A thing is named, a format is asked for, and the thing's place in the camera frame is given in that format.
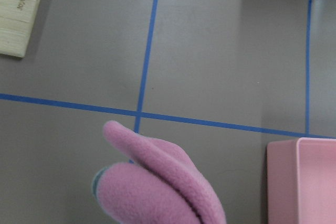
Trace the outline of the bamboo cutting board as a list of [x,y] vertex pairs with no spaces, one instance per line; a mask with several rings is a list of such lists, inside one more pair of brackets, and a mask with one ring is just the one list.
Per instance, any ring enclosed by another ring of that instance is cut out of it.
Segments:
[[1,0],[1,54],[25,57],[40,0]]

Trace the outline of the pink plastic bin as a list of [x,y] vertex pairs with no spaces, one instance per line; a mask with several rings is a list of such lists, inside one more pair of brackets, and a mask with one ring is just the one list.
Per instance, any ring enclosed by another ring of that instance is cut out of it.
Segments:
[[335,140],[267,145],[269,223],[335,223]]

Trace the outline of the pink wiping cloth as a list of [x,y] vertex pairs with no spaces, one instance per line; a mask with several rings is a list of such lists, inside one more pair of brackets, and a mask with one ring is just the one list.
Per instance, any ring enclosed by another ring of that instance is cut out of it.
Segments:
[[127,156],[103,168],[92,182],[102,210],[119,223],[225,223],[210,183],[178,145],[142,136],[116,121],[105,139]]

